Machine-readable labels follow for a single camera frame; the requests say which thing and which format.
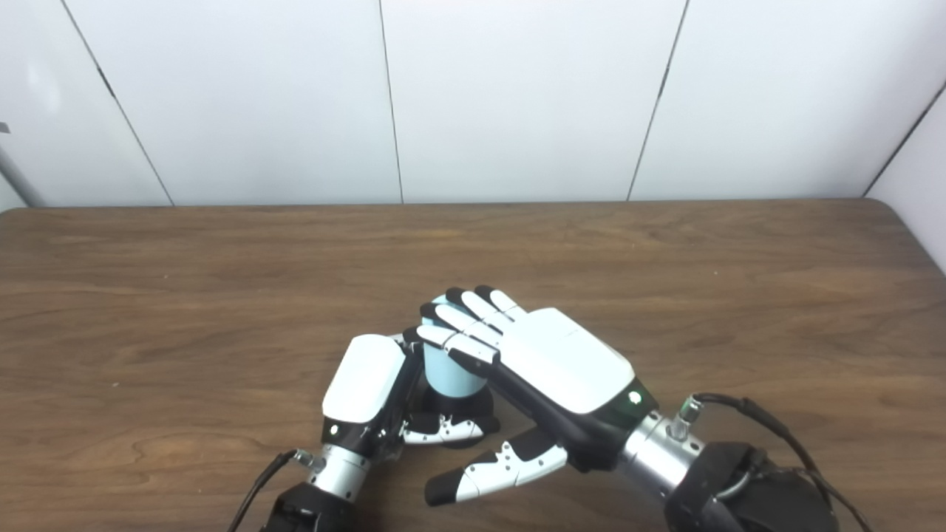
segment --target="black cable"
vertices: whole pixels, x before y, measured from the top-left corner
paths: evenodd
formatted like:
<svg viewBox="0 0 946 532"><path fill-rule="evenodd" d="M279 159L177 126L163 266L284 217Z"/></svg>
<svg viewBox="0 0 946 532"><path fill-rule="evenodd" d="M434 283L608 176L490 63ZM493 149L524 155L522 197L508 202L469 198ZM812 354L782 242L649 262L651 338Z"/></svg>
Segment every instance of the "black cable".
<svg viewBox="0 0 946 532"><path fill-rule="evenodd" d="M737 399L732 396L727 396L723 394L710 394L710 393L701 393L693 394L693 398L700 402L714 402L716 404L725 404L725 406L736 409L740 414L746 416L753 421L759 423L769 431L771 431L776 436L785 440L785 443L792 448L792 451L798 455L798 459L801 460L801 463L805 466L806 470L812 471L814 473L820 473L818 466L815 464L815 460L808 450L805 449L805 446L801 445L801 442L795 438L791 431L788 430L788 427L784 423L779 421L779 419L767 410L759 406L754 400L749 398ZM828 509L832 507L831 503L831 494L829 491L815 482L815 486L818 488L818 491L821 492L821 498L824 499L825 504L828 505Z"/></svg>
<svg viewBox="0 0 946 532"><path fill-rule="evenodd" d="M763 473L760 476L767 476L770 474L785 473L785 472L791 472L794 474L803 474L803 475L808 475L809 477L811 477L812 482L814 482L816 486L822 486L832 495L832 497L837 499L839 503L841 503L842 505L844 505L845 508L848 509L848 511L850 512L850 515L854 516L854 520L857 521L857 523L861 525L861 529L864 530L864 532L873 532L873 528L870 526L870 523L867 521L867 516L864 515L864 513L861 512L861 510L857 509L857 506L855 506L851 501L849 501L844 495L841 495L841 492L838 491L837 488L832 486L827 480L825 480L825 477L823 477L821 473L817 471L806 470L804 468L777 468L774 470L767 471L766 473Z"/></svg>
<svg viewBox="0 0 946 532"><path fill-rule="evenodd" d="M295 449L292 451L280 452L273 458L272 462L259 473L259 476L256 477L256 481L253 482L253 486L250 487L250 492L246 494L246 497L243 499L243 502L240 504L239 508L236 510L236 515L234 516L233 521L230 523L230 526L227 528L227 532L237 532L240 522L243 521L243 516L246 515L246 510L250 508L250 504L253 503L253 499L256 497L256 493L259 492L266 483L270 481L273 475L277 471L281 470L293 456L296 454Z"/></svg>

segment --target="fingertip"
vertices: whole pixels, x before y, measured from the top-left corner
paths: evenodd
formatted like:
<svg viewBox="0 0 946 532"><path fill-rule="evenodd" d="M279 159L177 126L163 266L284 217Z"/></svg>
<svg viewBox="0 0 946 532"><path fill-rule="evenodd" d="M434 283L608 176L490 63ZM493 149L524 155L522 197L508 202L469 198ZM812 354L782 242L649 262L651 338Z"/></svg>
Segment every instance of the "fingertip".
<svg viewBox="0 0 946 532"><path fill-rule="evenodd" d="M402 332L401 334L404 337L404 341L410 344L424 341L424 339L421 338L420 334L417 332L417 326L405 328L404 332Z"/></svg>
<svg viewBox="0 0 946 532"><path fill-rule="evenodd" d="M492 303L493 300L490 299L489 295L493 293L495 290L496 290L495 288L489 285L480 285L476 287L475 289L473 289L473 292L479 297L482 297L486 301L489 301L490 303Z"/></svg>
<svg viewBox="0 0 946 532"><path fill-rule="evenodd" d="M424 486L424 502L428 506L452 505L457 502L457 490L464 478L464 470L456 469L441 473Z"/></svg>
<svg viewBox="0 0 946 532"><path fill-rule="evenodd" d="M459 305L460 307L465 307L464 305L464 292L466 289L459 287L448 288L444 296L447 298L447 301L453 303L454 305Z"/></svg>
<svg viewBox="0 0 946 532"><path fill-rule="evenodd" d="M420 306L420 315L429 320L441 321L440 317L437 316L437 304L427 302Z"/></svg>
<svg viewBox="0 0 946 532"><path fill-rule="evenodd" d="M477 417L475 422L483 434L495 434L499 432L499 418L494 416Z"/></svg>
<svg viewBox="0 0 946 532"><path fill-rule="evenodd" d="M440 416L429 412L416 412L410 415L407 429L420 434L437 434L440 430Z"/></svg>

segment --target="wood grain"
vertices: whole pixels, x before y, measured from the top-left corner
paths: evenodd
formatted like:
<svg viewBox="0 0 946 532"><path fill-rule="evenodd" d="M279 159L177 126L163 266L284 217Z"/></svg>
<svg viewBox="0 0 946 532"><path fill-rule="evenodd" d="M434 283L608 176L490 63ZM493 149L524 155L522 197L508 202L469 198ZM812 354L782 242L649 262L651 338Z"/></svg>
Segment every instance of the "wood grain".
<svg viewBox="0 0 946 532"><path fill-rule="evenodd" d="M946 279L888 208L845 200L10 211L0 530L222 530L273 455L317 448L352 336L478 283L571 315L665 411L757 399L878 530L946 522ZM791 460L725 412L698 432ZM361 528L663 530L616 475L573 470L426 508L425 480L479 452L376 468ZM243 530L301 478L280 473Z"/></svg>

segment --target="black finger segment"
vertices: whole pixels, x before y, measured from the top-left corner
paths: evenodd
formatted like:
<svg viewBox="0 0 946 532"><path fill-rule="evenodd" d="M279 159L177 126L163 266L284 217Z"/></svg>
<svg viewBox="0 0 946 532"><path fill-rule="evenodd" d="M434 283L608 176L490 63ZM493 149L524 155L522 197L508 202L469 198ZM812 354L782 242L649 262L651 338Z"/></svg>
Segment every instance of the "black finger segment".
<svg viewBox="0 0 946 532"><path fill-rule="evenodd" d="M472 460L470 460L470 463L466 465L469 467L469 466L475 466L477 464L496 464L497 462L499 462L499 457L496 456L496 453L487 451L477 456L476 458L473 458Z"/></svg>
<svg viewBox="0 0 946 532"><path fill-rule="evenodd" d="M480 359L468 353L464 353L463 351L457 348L453 348L450 351L447 351L447 356L450 357L450 359L453 362L457 363L459 367L465 369L466 371L472 373L473 375L476 375L477 377L482 377L484 379L489 377L490 368L492 367L492 364L485 364Z"/></svg>
<svg viewBox="0 0 946 532"><path fill-rule="evenodd" d="M499 432L499 418L493 416L480 416L474 417L473 422L476 423L483 434L495 434Z"/></svg>
<svg viewBox="0 0 946 532"><path fill-rule="evenodd" d="M420 434L437 434L440 432L440 415L431 412L411 414L406 429Z"/></svg>
<svg viewBox="0 0 946 532"><path fill-rule="evenodd" d="M427 481L424 501L428 506L452 505L457 502L457 490L464 478L464 469L441 473Z"/></svg>
<svg viewBox="0 0 946 532"><path fill-rule="evenodd" d="M441 319L440 316L437 315L437 305L438 305L437 303L430 303L430 302L421 305L420 315L429 320L433 320L433 325L440 326L440 327L449 327L456 330L457 328L445 322L443 319Z"/></svg>
<svg viewBox="0 0 946 532"><path fill-rule="evenodd" d="M538 427L510 438L508 443L523 462L535 460L555 446L554 440Z"/></svg>
<svg viewBox="0 0 946 532"><path fill-rule="evenodd" d="M467 309L467 310L469 310L469 309L466 307L466 305L464 305L464 293L465 293L465 292L466 292L466 289L453 287L453 288L448 288L448 289L447 289L447 292L446 292L445 296L447 297L447 301L449 301L450 303L453 303L454 305L456 305L456 306L458 306L458 307L460 307L460 308L462 308L462 309Z"/></svg>
<svg viewBox="0 0 946 532"><path fill-rule="evenodd" d="M405 328L404 332L401 333L401 336L408 344L424 342L424 339L421 338L420 334L417 334L417 327Z"/></svg>
<svg viewBox="0 0 946 532"><path fill-rule="evenodd" d="M478 295L479 297L482 297L484 300L486 300L486 301L487 301L490 305L492 305L493 307L496 306L496 303L493 302L493 298L490 297L490 296L491 296L492 293L495 292L495 291L496 291L495 288L493 288L493 287L491 287L491 286L487 286L487 285L480 285L480 286L476 287L475 289L473 289L473 293L475 293L475 294Z"/></svg>

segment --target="robotic hand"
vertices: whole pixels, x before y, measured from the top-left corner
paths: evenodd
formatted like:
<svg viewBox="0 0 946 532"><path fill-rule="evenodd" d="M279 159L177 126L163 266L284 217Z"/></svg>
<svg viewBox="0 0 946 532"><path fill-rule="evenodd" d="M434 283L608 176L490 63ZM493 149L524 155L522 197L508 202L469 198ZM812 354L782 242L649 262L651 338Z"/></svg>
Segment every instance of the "robotic hand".
<svg viewBox="0 0 946 532"><path fill-rule="evenodd" d="M230 530L237 529L259 488L290 460L306 466L308 478L277 498L262 531L349 531L354 502L370 468L396 459L404 443L476 439L499 429L492 417L409 413L422 371L421 344L377 334L352 339L323 400L322 455L302 450L278 455L256 481Z"/></svg>
<svg viewBox="0 0 946 532"><path fill-rule="evenodd" d="M674 532L836 532L829 493L869 530L788 429L751 400L696 394L667 418L631 364L561 311L528 312L485 286L450 289L447 300L424 305L421 314L435 325L410 328L404 338L442 348L536 427L506 440L499 452L430 479L429 505L518 486L571 464L626 476L662 502ZM793 447L805 468L779 468L746 443L700 441L689 428L706 402L760 422Z"/></svg>

